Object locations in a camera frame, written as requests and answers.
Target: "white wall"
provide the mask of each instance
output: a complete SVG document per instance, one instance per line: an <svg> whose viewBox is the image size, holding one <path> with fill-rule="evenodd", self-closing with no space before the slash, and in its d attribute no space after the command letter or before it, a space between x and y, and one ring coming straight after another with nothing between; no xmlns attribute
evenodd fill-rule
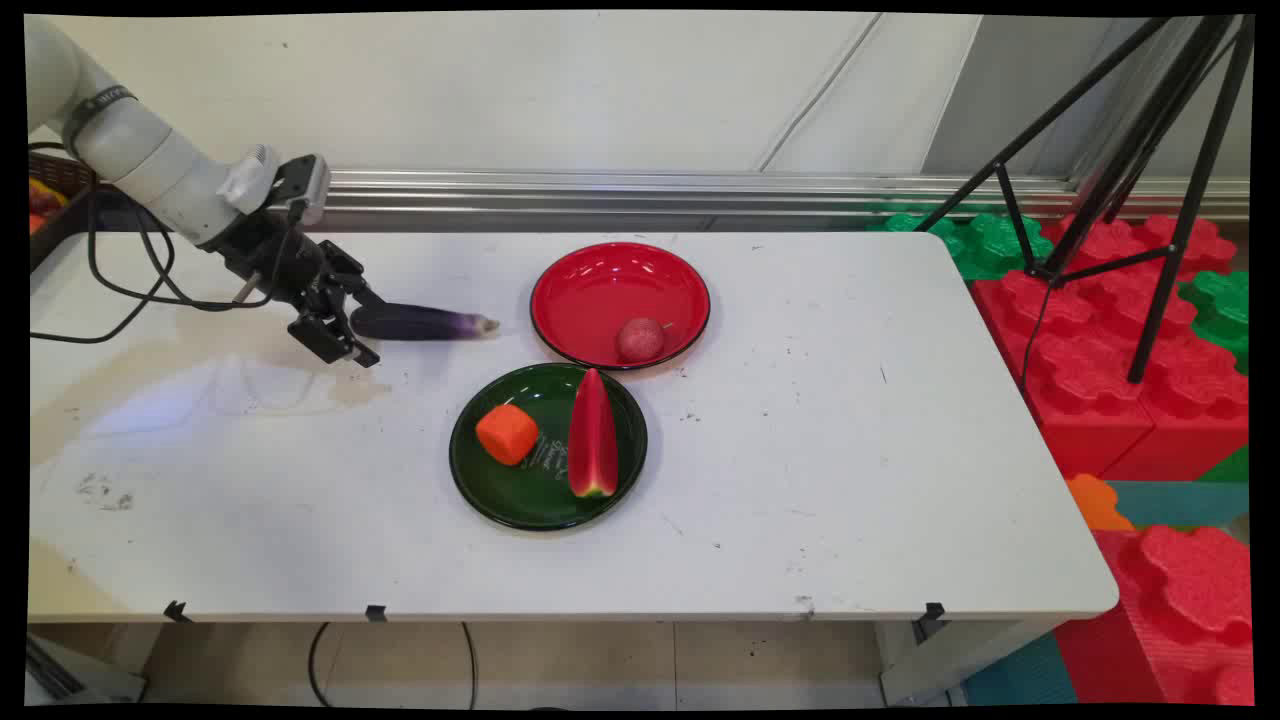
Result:
<svg viewBox="0 0 1280 720"><path fill-rule="evenodd" d="M1204 132L1208 131L1208 119L1213 114L1213 105L1217 104L1217 95L1222 90L1222 81L1226 78L1226 65L1230 64L1231 53L1222 58L1216 68L1204 77L1192 99L1187 101L1178 119L1169 127L1169 132L1160 141L1160 147L1151 156L1147 164L1149 177L1188 177L1199 158L1201 145L1204 142ZM1219 178L1247 178L1249 177L1249 161L1253 140L1253 60L1249 60L1244 70L1244 79L1240 85L1240 94L1231 106L1231 120L1226 126L1226 135L1222 137L1222 146L1217 151L1217 160L1213 163L1213 177Z"/></svg>
<svg viewBox="0 0 1280 720"><path fill-rule="evenodd" d="M870 13L51 18L211 156L754 170ZM977 15L890 14L771 172L916 172Z"/></svg>
<svg viewBox="0 0 1280 720"><path fill-rule="evenodd" d="M886 13L769 172L918 173L980 19Z"/></svg>
<svg viewBox="0 0 1280 720"><path fill-rule="evenodd" d="M924 161L925 174L969 176L1009 145L1147 18L983 15ZM1128 65L1110 73L1007 163L1014 176L1065 178Z"/></svg>

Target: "black tripod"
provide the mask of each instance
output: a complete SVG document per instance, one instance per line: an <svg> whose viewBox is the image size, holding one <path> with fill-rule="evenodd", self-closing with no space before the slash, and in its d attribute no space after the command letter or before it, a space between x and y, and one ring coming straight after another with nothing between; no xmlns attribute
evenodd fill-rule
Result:
<svg viewBox="0 0 1280 720"><path fill-rule="evenodd" d="M1010 220L1012 220L1014 229L1018 233L1018 243L1021 246L1023 251L1024 270L1030 275L1046 278L1048 282L1044 297L1046 305L1048 302L1047 293L1055 288L1062 287L1068 282L1105 273L1107 270L1115 270L1135 263L1164 258L1165 264L1161 269L1160 279L1156 283L1156 292L1151 300L1151 309L1147 311L1147 322L1143 324L1142 337L1138 341L1138 348L1134 351L1133 363L1129 366L1129 382L1140 383L1143 373L1147 368L1147 360L1151 357L1151 348L1156 342L1156 333L1158 332L1160 323L1165 316L1165 307L1169 304L1169 296L1174 290L1174 281L1178 277L1178 266L1181 264L1183 252L1187 250L1187 241L1190 237L1192 223L1196 220L1201 200L1204 197L1208 176L1213 169L1213 161L1217 160L1217 151L1222 145L1222 136L1226 133L1226 124L1231 119L1231 108L1240 92L1240 85L1244 79L1244 70L1249 61L1249 54L1253 51L1254 17L1240 15L1239 29L1215 55L1213 51L1222 44L1222 38L1226 36L1226 31L1235 17L1236 15L1208 15L1201 19L1181 51L1169 67L1169 70L1165 72L1165 76L1156 86L1151 97L1142 106L1142 110L1133 122L1133 126L1128 129L1116 147L1110 164L1098 177L1098 182L1080 201L1075 219L1062 234L1062 240L1059 241L1057 247L1053 249L1053 252L1050 254L1043 263L1037 263L1036 258L1032 255L1030 241L1028 241L1027 229L1023 227L1021 213L1018 210L1018 200L1014 197L1014 188L1009 182L1009 172L1005 169L1005 163L1016 155L1018 151L1030 142L1032 138L1039 135L1041 131L1056 120L1059 115L1066 111L1066 109L1079 100L1080 96L1088 92L1089 88L1097 85L1100 79L1106 77L1107 73L1124 61L1124 59L1128 58L1138 46L1146 42L1148 37L1164 27L1164 24L1169 22L1169 18L1152 18L1138 28L1138 31L1134 32L1129 40L1120 45L1120 47L1117 47L1114 53L1107 55L1107 58L1102 60L1097 68L1084 76L1084 78L1080 79L1075 87L1069 90L1061 100L1055 102L1048 110L1044 111L1043 115L1037 118L1030 127L1023 131L1004 150L997 152L989 163L978 170L977 174L969 178L969 182L964 183L964 186L961 186L955 195L938 206L933 214L925 218L915 228L916 232L924 232L933 227L934 223L942 219L943 215L950 213L956 205L960 204L960 201L968 197L974 188L986 182L992 173L995 173L997 181L1000 182L1000 190L1005 196L1005 204L1009 206ZM1199 87L1201 82L1204 79L1204 76L1208 74L1217 60L1220 60L1233 45L1234 51L1231 53L1231 59L1226 67L1222 88L1219 91L1217 101L1213 105L1213 114L1208 120L1208 129L1204 132L1204 141L1201 143L1199 155L1196 159L1196 168L1192 170L1190 183L1187 187L1187 195L1183 199L1183 206L1178 214L1178 224L1174 229L1172 241L1165 247L1157 247L1155 250L1139 252L1130 258L1123 258L1120 260L1103 263L1075 273L1064 274L1065 268L1070 265L1071 259L1075 258L1075 252L1079 250L1080 242L1083 242L1083 240L1088 236L1089 228L1093 227L1093 223L1098 219L1098 217L1105 213L1105 222L1107 223L1115 219L1116 213L1120 211L1120 208L1124 205L1125 200L1128 200L1129 193L1133 191L1133 187L1142 176L1142 172L1147 168L1147 161L1156 151L1161 138L1164 138L1170 126L1174 124L1174 120L1178 119L1178 114L1181 113L1183 108L1185 108L1187 101L1190 100L1196 88Z"/></svg>

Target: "teal foam mat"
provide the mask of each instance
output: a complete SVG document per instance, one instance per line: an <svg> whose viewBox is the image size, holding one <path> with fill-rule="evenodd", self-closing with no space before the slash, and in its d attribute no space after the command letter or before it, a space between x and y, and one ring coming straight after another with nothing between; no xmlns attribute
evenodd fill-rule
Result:
<svg viewBox="0 0 1280 720"><path fill-rule="evenodd" d="M1222 528L1249 511L1248 483L1108 482L1134 525Z"/></svg>
<svg viewBox="0 0 1280 720"><path fill-rule="evenodd" d="M1053 633L969 678L969 705L1070 705L1079 702Z"/></svg>

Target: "red potato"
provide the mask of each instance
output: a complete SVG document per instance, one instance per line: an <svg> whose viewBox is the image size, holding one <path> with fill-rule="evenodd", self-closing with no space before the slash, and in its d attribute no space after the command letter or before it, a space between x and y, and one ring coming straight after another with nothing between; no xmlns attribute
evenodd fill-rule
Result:
<svg viewBox="0 0 1280 720"><path fill-rule="evenodd" d="M653 360L662 352L666 338L653 318L632 318L618 331L618 355L626 363Z"/></svg>

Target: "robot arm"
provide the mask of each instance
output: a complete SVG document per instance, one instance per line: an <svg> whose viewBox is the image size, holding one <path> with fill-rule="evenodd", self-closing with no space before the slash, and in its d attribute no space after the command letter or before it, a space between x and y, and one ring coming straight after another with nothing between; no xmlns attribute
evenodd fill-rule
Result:
<svg viewBox="0 0 1280 720"><path fill-rule="evenodd" d="M196 247L223 255L227 269L247 282L239 299L257 287L293 305L298 319L289 334L325 363L378 363L343 309L347 295L383 305L364 268L294 228L320 219L329 187L323 158L282 164L260 145L234 167L214 163L49 20L24 15L23 29L28 133L42 124L59 132L67 151L105 182ZM279 204L289 205L291 222L266 213Z"/></svg>
<svg viewBox="0 0 1280 720"><path fill-rule="evenodd" d="M195 245L230 225L229 169L137 101L49 20L23 18L27 131L47 124L68 152ZM266 199L261 192L257 201Z"/></svg>

